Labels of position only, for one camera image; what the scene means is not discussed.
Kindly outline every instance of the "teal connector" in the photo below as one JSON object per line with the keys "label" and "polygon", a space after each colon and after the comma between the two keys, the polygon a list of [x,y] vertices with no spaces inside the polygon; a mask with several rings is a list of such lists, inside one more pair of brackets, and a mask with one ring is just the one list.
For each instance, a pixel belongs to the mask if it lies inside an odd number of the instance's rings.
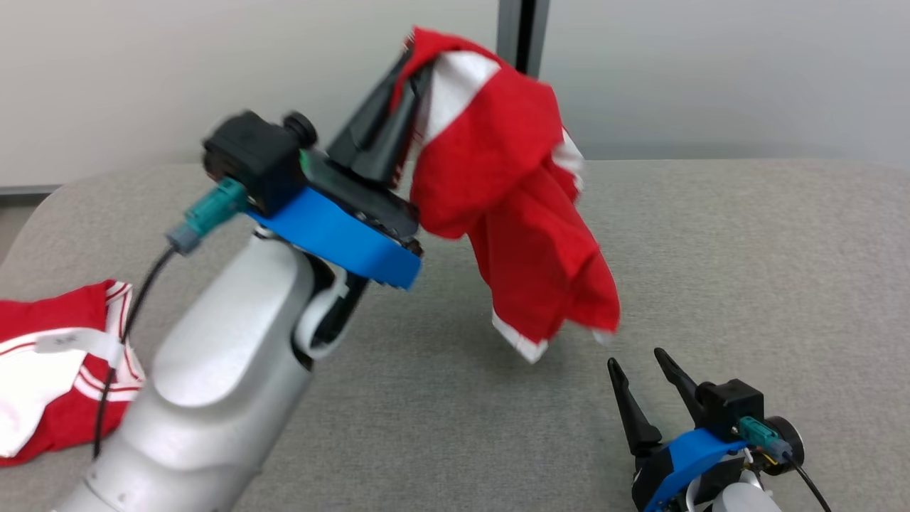
{"label": "teal connector", "polygon": [[218,186],[184,213],[186,222],[167,234],[180,254],[187,255],[213,229],[248,207],[247,190],[238,181],[223,178]]}
{"label": "teal connector", "polygon": [[753,417],[746,416],[740,419],[739,433],[746,443],[762,448],[777,462],[784,461],[784,454],[793,453],[793,447],[789,443],[781,439],[774,430]]}

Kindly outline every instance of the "gray fabric surface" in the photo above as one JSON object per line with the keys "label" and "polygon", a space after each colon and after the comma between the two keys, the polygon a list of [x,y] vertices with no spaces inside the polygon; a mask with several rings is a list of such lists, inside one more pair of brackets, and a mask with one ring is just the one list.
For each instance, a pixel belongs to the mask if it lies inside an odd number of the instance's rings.
{"label": "gray fabric surface", "polygon": [[[183,167],[64,187],[0,268],[0,296],[138,282],[209,186]],[[908,198],[910,176],[851,162],[592,162],[581,211],[622,328],[603,348],[567,327],[535,365],[490,326],[470,245],[424,236],[414,291],[370,291],[239,510],[632,511],[608,357],[665,438],[691,428],[655,346],[696,381],[764,391],[835,510],[907,510]],[[143,361],[249,228],[167,268],[136,328]],[[48,510],[89,458],[81,446],[0,469],[0,508]],[[797,475],[766,482],[783,510],[819,509]]]}

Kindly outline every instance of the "blue plastic mount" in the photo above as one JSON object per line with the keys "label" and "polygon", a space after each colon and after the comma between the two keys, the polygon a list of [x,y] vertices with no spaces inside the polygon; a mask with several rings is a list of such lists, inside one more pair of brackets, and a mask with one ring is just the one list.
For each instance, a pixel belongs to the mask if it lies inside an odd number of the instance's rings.
{"label": "blue plastic mount", "polygon": [[738,452],[745,447],[745,441],[725,443],[703,428],[673,439],[664,447],[670,450],[673,472],[661,482],[645,511],[663,510],[677,493],[720,462],[727,452]]}
{"label": "blue plastic mount", "polygon": [[248,215],[302,250],[373,281],[409,290],[420,273],[416,254],[309,187],[271,219]]}

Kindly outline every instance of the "red and white garment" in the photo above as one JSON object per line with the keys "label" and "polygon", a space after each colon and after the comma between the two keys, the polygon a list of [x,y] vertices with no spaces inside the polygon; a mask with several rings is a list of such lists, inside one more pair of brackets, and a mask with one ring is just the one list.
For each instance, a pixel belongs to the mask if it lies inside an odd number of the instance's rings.
{"label": "red and white garment", "polygon": [[565,320],[605,342],[619,324],[619,297],[574,206],[584,159],[552,89],[460,37],[415,28],[409,44],[401,82],[435,59],[415,124],[410,198],[421,225],[470,237],[493,325],[528,361]]}
{"label": "red and white garment", "polygon": [[[53,299],[0,301],[0,466],[92,440],[107,360],[83,350],[38,353],[35,344],[48,333],[101,332],[118,340],[131,298],[131,285],[110,280]],[[116,349],[123,356],[107,396],[105,435],[145,381],[132,348]]]}

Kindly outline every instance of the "black cable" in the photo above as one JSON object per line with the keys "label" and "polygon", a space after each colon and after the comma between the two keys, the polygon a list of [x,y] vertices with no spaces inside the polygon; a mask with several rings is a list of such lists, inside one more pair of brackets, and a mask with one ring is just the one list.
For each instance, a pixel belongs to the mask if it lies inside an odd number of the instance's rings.
{"label": "black cable", "polygon": [[[120,343],[125,344],[126,338],[129,337],[129,333],[133,330],[133,324],[136,323],[136,317],[139,314],[139,309],[142,307],[142,302],[146,299],[148,291],[152,288],[152,284],[155,282],[155,279],[158,277],[158,274],[161,272],[161,269],[165,267],[167,261],[171,259],[171,256],[177,253],[177,250],[173,246],[169,246],[166,251],[162,252],[158,259],[155,261],[155,264],[152,265],[152,268],[146,274],[146,279],[142,282],[142,286],[139,287],[139,292],[136,294],[136,301],[133,302],[133,306],[129,308],[129,314],[126,316],[126,324],[123,328],[123,336],[120,337]],[[98,413],[95,417],[95,441],[92,446],[92,459],[97,459],[101,454],[101,437],[104,434],[104,420],[105,420],[105,405],[107,404],[107,394],[110,393],[111,384],[114,382],[114,376],[116,375],[116,368],[111,367],[107,372],[107,379],[105,379],[105,389],[101,392],[101,400],[98,401]]]}
{"label": "black cable", "polygon": [[794,465],[796,472],[799,473],[799,476],[803,478],[805,484],[809,486],[809,490],[812,491],[812,494],[815,495],[815,499],[817,499],[818,502],[822,504],[822,509],[824,512],[831,512],[831,508],[828,506],[828,502],[824,501],[822,491],[818,490],[818,487],[815,486],[815,482],[813,482],[812,478],[810,478],[809,475],[805,472],[805,469],[803,469],[803,467],[800,466],[800,464],[796,462],[792,456],[790,456],[789,452],[784,452],[784,460]]}

